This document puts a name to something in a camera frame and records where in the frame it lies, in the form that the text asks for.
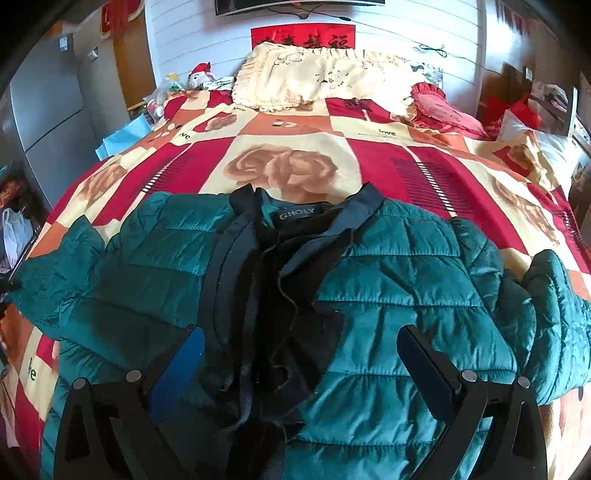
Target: television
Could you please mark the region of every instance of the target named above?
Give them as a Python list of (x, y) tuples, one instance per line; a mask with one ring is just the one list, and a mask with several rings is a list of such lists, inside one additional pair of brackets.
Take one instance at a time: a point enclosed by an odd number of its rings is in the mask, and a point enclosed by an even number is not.
[(248, 12), (267, 7), (274, 7), (275, 5), (303, 5), (303, 4), (327, 4), (327, 5), (361, 5), (368, 7), (371, 5), (385, 5), (386, 0), (215, 0), (216, 15), (223, 17), (225, 15), (233, 15), (240, 12)]

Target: refrigerator door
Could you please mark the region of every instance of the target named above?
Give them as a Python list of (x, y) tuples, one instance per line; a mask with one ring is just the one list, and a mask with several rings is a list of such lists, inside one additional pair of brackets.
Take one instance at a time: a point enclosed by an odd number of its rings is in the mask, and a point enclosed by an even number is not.
[(27, 151), (29, 166), (50, 209), (72, 182), (98, 162), (95, 143), (90, 118), (81, 110)]
[(10, 91), (14, 119), (27, 151), (84, 107), (72, 36), (35, 45), (12, 78)]

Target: stuffed toy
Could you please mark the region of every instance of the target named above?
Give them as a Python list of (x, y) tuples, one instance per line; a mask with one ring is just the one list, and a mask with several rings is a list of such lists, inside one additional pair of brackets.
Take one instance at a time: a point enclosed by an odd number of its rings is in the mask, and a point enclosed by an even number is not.
[(215, 77), (211, 73), (212, 64), (200, 63), (193, 71), (189, 74), (188, 89), (190, 90), (202, 90), (204, 82), (213, 82)]

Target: jacket sleeve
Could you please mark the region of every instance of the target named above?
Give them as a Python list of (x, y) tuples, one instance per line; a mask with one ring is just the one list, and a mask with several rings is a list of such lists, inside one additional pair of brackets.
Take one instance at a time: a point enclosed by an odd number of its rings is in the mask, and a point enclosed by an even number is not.
[(9, 300), (45, 335), (60, 340), (60, 310), (89, 288), (104, 252), (103, 239), (81, 216), (57, 250), (22, 264), (17, 275), (20, 288)]
[(591, 309), (572, 290), (564, 265), (551, 250), (538, 253), (521, 286), (531, 296), (536, 330), (523, 374), (546, 404), (591, 381)]

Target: red pillow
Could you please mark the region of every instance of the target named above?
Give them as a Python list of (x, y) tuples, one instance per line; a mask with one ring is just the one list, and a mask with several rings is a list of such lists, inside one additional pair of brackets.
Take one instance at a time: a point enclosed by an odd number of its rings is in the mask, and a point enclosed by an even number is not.
[(538, 130), (542, 123), (542, 117), (527, 106), (529, 95), (526, 93), (518, 102), (513, 105), (501, 102), (496, 97), (490, 97), (484, 111), (485, 131), (491, 140), (496, 140), (501, 130), (505, 111), (510, 110), (526, 127)]
[(476, 140), (488, 140), (482, 124), (473, 116), (459, 111), (447, 103), (445, 93), (436, 85), (422, 82), (413, 85), (411, 96), (417, 107), (413, 119), (418, 127), (455, 132)]

